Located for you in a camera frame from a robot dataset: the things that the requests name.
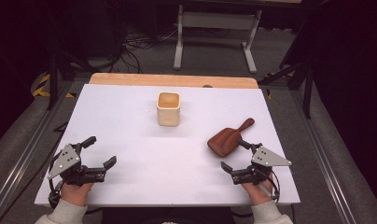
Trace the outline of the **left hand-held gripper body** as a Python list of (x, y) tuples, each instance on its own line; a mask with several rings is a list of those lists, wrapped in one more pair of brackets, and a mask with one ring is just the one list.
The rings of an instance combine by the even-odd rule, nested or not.
[(89, 168), (81, 163), (81, 149), (90, 145), (88, 143), (66, 145), (51, 164), (48, 181), (52, 182), (54, 177), (59, 176), (62, 182), (67, 185), (82, 186), (88, 183), (104, 182), (105, 167)]

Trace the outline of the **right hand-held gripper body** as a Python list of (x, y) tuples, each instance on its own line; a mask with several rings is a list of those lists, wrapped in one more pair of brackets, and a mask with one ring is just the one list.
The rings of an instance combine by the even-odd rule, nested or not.
[(243, 170), (231, 172), (235, 185), (251, 183), (258, 185), (264, 182), (272, 172), (274, 166), (290, 166), (291, 161), (267, 149), (262, 144), (252, 144), (251, 164)]

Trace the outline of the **brown wooden scoop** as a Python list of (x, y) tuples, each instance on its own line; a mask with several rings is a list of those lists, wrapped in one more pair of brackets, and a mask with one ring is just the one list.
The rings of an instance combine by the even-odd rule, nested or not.
[(224, 128), (207, 141), (207, 146), (220, 158), (230, 155), (242, 140), (242, 132), (251, 127), (255, 121), (247, 119), (239, 128)]

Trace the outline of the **cream square cup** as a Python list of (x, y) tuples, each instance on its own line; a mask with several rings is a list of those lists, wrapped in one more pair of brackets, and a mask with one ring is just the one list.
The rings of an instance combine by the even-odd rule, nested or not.
[(157, 99), (157, 118), (160, 126), (174, 127), (180, 122), (180, 95), (177, 92), (160, 92)]

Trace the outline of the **person's left hand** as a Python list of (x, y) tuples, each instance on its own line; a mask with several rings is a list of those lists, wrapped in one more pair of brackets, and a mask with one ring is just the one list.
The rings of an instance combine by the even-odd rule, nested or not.
[(61, 197), (71, 204), (85, 206), (92, 187), (93, 183), (87, 183), (82, 186), (63, 184)]

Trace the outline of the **person's right hand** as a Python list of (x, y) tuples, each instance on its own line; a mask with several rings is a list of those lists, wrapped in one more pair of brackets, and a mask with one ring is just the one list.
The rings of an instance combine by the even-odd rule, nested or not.
[(253, 205), (267, 203), (272, 199), (272, 183), (265, 180), (261, 184), (253, 185), (251, 183), (243, 183), (242, 187), (247, 192), (248, 197)]

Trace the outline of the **black metal stand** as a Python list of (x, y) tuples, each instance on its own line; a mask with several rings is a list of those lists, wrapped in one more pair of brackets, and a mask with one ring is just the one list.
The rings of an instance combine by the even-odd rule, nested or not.
[(290, 65), (271, 76), (267, 76), (258, 82), (259, 85), (268, 85), (275, 80), (284, 77), (285, 75), (291, 74), (292, 77), (287, 82), (287, 87), (290, 90), (297, 91), (301, 84), (304, 83), (304, 94), (302, 100), (302, 110), (307, 119), (311, 117), (310, 115), (310, 104), (312, 98), (312, 88), (314, 75), (312, 72), (312, 61), (306, 60), (300, 63), (295, 63)]
[(80, 60), (63, 49), (62, 44), (51, 37), (47, 41), (47, 51), (49, 55), (49, 85), (50, 97), (48, 110), (51, 110), (59, 100), (58, 75), (64, 80), (72, 81), (76, 76), (72, 63), (77, 64), (87, 72), (96, 73), (97, 69), (90, 66), (88, 62)]

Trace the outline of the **aluminium floor rail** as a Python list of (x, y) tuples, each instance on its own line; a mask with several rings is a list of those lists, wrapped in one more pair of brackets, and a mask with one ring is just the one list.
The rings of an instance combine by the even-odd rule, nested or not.
[(0, 140), (0, 217), (11, 202), (14, 191), (72, 85), (72, 81), (61, 84), (57, 90), (57, 100), (51, 109), (48, 109), (48, 98), (36, 98), (33, 105), (24, 111), (10, 131)]
[(294, 102), (295, 107), (298, 109), (300, 118), (303, 121), (306, 132), (308, 133), (311, 142), (313, 144), (315, 158), (319, 164), (322, 175), (328, 186), (328, 190), (332, 197), (333, 202), (336, 205), (337, 211), (341, 217), (343, 224), (356, 224), (356, 219), (352, 213), (352, 210), (346, 200), (346, 197), (342, 191), (342, 186), (331, 167), (331, 163), (328, 161), (327, 155), (324, 148), (320, 142), (314, 125), (310, 119), (306, 117), (303, 110), (303, 101), (301, 100), (300, 94), (297, 91), (292, 91), (290, 93), (291, 98)]

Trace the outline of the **white metal desk frame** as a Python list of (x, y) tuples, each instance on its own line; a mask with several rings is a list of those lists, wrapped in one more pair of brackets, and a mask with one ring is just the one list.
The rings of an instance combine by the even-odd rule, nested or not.
[(252, 74), (258, 71), (252, 54), (252, 44), (258, 30), (262, 11), (257, 10), (253, 15), (221, 14), (190, 12), (179, 6), (177, 16), (177, 42), (175, 47), (174, 70), (179, 70), (183, 57), (183, 28), (207, 28), (207, 29), (228, 29), (247, 30), (248, 38), (241, 44), (248, 70)]

